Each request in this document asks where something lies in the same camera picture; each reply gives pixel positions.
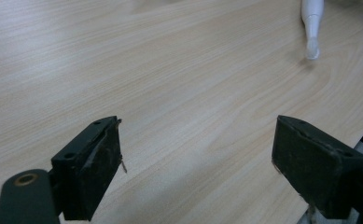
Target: wood grain surface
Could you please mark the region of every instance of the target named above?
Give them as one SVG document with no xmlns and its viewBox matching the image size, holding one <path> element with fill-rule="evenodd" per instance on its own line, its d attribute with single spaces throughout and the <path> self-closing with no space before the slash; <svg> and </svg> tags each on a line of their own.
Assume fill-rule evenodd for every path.
<svg viewBox="0 0 363 224">
<path fill-rule="evenodd" d="M 129 172 L 92 223 L 295 223 L 276 117 L 356 144 L 363 2 L 327 1 L 319 42 L 300 0 L 0 1 L 0 188 L 117 115 Z"/>
</svg>

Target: white object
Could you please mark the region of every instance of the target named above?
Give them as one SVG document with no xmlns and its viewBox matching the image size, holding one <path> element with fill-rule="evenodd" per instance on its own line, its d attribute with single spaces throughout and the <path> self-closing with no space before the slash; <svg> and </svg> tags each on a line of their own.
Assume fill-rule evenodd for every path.
<svg viewBox="0 0 363 224">
<path fill-rule="evenodd" d="M 301 16 L 306 29 L 306 58 L 309 60 L 315 60 L 320 55 L 317 38 L 323 11 L 324 0 L 302 0 Z"/>
</svg>

